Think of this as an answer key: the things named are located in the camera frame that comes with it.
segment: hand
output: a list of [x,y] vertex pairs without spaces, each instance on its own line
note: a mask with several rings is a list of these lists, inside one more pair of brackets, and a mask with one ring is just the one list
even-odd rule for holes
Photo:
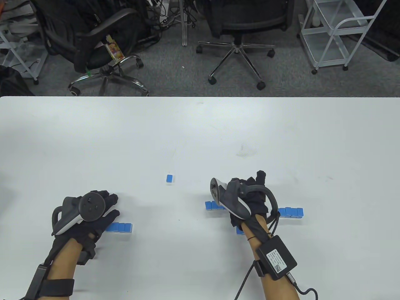
[[[244,179],[238,179],[238,178],[233,178],[232,180],[239,180],[243,184],[247,186],[253,186],[253,185],[262,185],[265,186],[265,172],[264,171],[258,171],[257,172],[257,177],[256,180],[254,180],[253,177],[250,177],[248,180]],[[246,195],[246,197],[240,197],[250,208],[251,210],[251,215],[255,216],[256,214],[259,214],[266,218],[267,212],[268,212],[268,207],[265,206],[265,194],[261,192],[251,192]],[[230,223],[232,224],[233,227],[238,226],[240,230],[242,230],[241,224],[243,220],[239,219],[238,217],[234,216],[233,214],[230,214]]]
[[[91,192],[98,193],[100,196],[104,198],[104,201],[106,203],[104,214],[108,212],[108,210],[112,206],[117,204],[118,196],[116,194],[110,195],[107,191],[91,191]],[[106,230],[106,228],[110,226],[110,224],[114,222],[115,218],[120,215],[120,212],[114,209],[106,216],[104,216],[104,214],[96,221],[93,222],[82,221],[80,224],[75,224],[66,232],[61,234],[61,236],[74,238],[79,243],[81,239],[85,239],[87,238],[87,236],[90,236],[91,238],[94,239],[95,242],[97,242],[98,239],[101,237],[102,233]]]

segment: vr controller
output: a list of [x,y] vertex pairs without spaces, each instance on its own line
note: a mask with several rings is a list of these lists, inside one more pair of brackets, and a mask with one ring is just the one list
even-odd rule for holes
[[53,211],[53,235],[66,232],[75,224],[82,221],[93,222],[104,214],[106,203],[104,198],[95,192],[87,193],[81,198],[65,197],[62,206]]
[[262,185],[247,186],[237,178],[232,179],[227,184],[216,178],[211,179],[210,192],[217,205],[223,206],[231,214],[239,219],[247,220],[251,218],[251,210],[248,205],[241,199],[245,198],[248,193],[261,192],[269,199],[272,209],[271,215],[267,218],[267,224],[272,222],[278,214],[278,204],[272,192]]

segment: blue block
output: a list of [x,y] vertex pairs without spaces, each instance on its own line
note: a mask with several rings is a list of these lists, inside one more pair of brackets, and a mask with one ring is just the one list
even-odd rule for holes
[[172,183],[172,175],[171,174],[167,175],[167,182]]
[[132,224],[131,223],[125,223],[124,225],[125,225],[124,232],[131,233],[132,232]]
[[206,210],[212,210],[211,201],[206,201]]
[[241,234],[241,235],[243,235],[243,234],[244,234],[244,232],[243,232],[243,231],[241,231],[241,230],[239,229],[239,227],[238,227],[238,226],[236,226],[236,234]]
[[125,230],[125,223],[118,224],[118,232],[124,232]]
[[286,209],[284,208],[279,208],[278,211],[280,212],[280,216],[282,218],[286,218]]
[[297,218],[301,219],[304,217],[304,212],[302,208],[297,208]]
[[119,223],[112,223],[110,226],[106,228],[106,232],[117,232],[118,231],[118,224]]
[[289,218],[297,217],[297,209],[291,207],[285,207],[285,209],[286,209],[286,215]]
[[222,205],[217,205],[217,209],[224,210],[225,208]]
[[211,209],[212,210],[217,210],[218,209],[218,205],[215,203],[215,201],[211,201]]

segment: chair armrest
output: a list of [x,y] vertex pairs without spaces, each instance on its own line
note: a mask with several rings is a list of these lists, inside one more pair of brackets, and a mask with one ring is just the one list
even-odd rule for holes
[[74,57],[75,71],[85,73],[86,63],[89,60],[94,47],[115,28],[116,24],[126,18],[133,17],[134,15],[139,16],[139,13],[135,9],[124,8],[113,14],[107,20],[101,22],[89,33],[77,33],[76,53]]

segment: forearm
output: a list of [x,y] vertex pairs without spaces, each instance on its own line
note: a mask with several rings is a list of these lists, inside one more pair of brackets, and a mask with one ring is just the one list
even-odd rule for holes
[[[256,218],[262,228],[269,233],[265,219],[260,215],[256,215]],[[259,260],[259,257],[256,254],[256,249],[261,246],[261,242],[258,238],[254,237],[254,233],[252,233],[246,224],[242,223],[242,229],[248,238],[251,249],[253,250],[254,259]],[[261,283],[264,288],[265,299],[267,300],[299,300],[296,289],[286,276],[274,281],[269,274],[266,274],[264,277],[261,277]]]
[[[71,238],[54,259],[47,279],[72,279],[78,262],[82,245]],[[68,300],[69,297],[41,297],[39,300]]]

